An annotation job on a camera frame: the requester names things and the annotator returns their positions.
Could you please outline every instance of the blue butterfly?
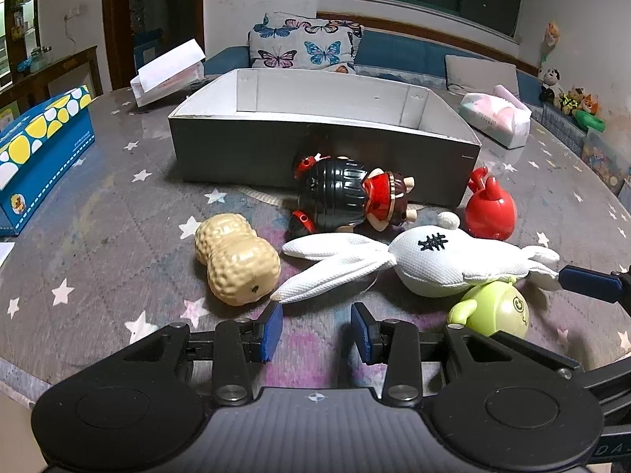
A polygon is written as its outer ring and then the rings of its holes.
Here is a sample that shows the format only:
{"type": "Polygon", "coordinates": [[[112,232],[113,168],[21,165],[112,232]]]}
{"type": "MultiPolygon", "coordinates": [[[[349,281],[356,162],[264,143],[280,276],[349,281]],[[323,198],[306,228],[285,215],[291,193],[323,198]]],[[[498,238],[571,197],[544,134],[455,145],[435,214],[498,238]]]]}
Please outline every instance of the blue butterfly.
{"type": "Polygon", "coordinates": [[[286,37],[289,35],[289,32],[297,30],[296,26],[282,26],[280,28],[269,28],[267,26],[269,23],[269,18],[267,15],[263,18],[263,23],[259,23],[254,25],[254,31],[261,34],[262,39],[266,39],[267,37],[286,37]]]}
{"type": "Polygon", "coordinates": [[[311,63],[320,65],[323,60],[328,61],[331,65],[340,63],[340,58],[338,55],[340,54],[340,46],[342,43],[340,41],[335,41],[332,45],[330,45],[325,52],[320,49],[320,47],[316,46],[314,43],[309,41],[305,41],[305,48],[307,49],[307,53],[311,55],[311,63]]]}

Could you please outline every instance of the yellow and white circle pattern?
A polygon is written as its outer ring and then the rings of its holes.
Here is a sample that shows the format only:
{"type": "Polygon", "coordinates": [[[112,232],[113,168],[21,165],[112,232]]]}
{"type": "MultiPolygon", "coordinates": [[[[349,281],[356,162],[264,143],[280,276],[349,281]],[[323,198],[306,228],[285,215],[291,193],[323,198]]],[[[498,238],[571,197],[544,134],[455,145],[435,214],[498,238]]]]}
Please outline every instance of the yellow and white circle pattern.
{"type": "Polygon", "coordinates": [[[0,190],[11,181],[32,154],[48,138],[58,132],[92,101],[86,86],[74,89],[46,107],[43,113],[31,119],[26,128],[0,148],[0,190]]]}

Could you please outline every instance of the blue gripper pad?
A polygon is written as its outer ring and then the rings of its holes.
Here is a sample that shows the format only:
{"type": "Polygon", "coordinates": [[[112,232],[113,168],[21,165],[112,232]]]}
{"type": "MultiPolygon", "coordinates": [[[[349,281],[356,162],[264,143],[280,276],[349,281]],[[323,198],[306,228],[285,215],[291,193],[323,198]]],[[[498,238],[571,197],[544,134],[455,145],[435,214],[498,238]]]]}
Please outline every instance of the blue gripper pad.
{"type": "Polygon", "coordinates": [[[353,339],[357,344],[357,350],[362,359],[362,363],[368,363],[372,356],[372,346],[368,339],[368,327],[362,320],[359,311],[353,305],[351,306],[351,330],[353,332],[353,339]]]}
{"type": "Polygon", "coordinates": [[[263,363],[269,363],[274,357],[276,346],[283,333],[283,306],[278,305],[269,316],[263,329],[263,340],[261,340],[261,360],[263,363]]]}
{"type": "Polygon", "coordinates": [[[625,286],[618,276],[579,266],[564,266],[558,273],[558,281],[563,289],[612,304],[621,301],[625,295],[625,286]]]}

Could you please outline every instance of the green plastic object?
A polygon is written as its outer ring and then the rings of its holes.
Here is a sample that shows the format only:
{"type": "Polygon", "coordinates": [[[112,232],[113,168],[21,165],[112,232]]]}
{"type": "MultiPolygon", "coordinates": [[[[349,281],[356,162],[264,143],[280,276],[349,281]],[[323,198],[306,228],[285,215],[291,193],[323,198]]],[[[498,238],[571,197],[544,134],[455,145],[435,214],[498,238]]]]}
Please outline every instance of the green plastic object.
{"type": "Polygon", "coordinates": [[[601,133],[605,130],[605,122],[595,115],[585,112],[585,110],[576,110],[574,118],[576,122],[578,122],[579,127],[585,132],[588,131],[588,128],[594,128],[597,132],[601,133]]]}
{"type": "Polygon", "coordinates": [[[451,311],[449,324],[462,324],[491,336],[503,330],[520,338],[528,331],[528,305],[512,283],[493,281],[470,289],[451,311]]]}

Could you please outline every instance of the white dotted line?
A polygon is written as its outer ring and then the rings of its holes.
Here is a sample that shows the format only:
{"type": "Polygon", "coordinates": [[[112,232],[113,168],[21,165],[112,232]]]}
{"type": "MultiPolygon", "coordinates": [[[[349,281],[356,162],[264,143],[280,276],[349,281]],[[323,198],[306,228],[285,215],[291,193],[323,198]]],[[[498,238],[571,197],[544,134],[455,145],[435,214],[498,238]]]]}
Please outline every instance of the white dotted line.
{"type": "Polygon", "coordinates": [[[39,193],[39,195],[35,198],[35,200],[31,203],[31,206],[28,207],[28,209],[26,210],[26,214],[24,214],[24,217],[22,217],[20,219],[20,221],[18,221],[18,224],[15,226],[15,228],[17,229],[18,227],[20,227],[21,223],[24,221],[24,218],[26,218],[26,215],[28,215],[28,213],[33,209],[33,206],[35,206],[35,204],[37,203],[37,201],[39,201],[40,197],[42,197],[42,195],[46,192],[46,190],[48,189],[48,187],[50,186],[50,184],[57,178],[57,176],[59,176],[61,174],[61,171],[63,169],[65,169],[66,167],[68,167],[68,164],[70,164],[70,162],[72,160],[74,160],[77,156],[80,155],[81,151],[83,151],[88,144],[90,144],[90,142],[85,142],[79,149],[77,149],[75,151],[75,154],[73,154],[69,160],[63,164],[63,166],[61,167],[61,169],[59,169],[57,171],[57,173],[52,177],[52,179],[46,183],[46,186],[42,189],[42,191],[39,193]]]}

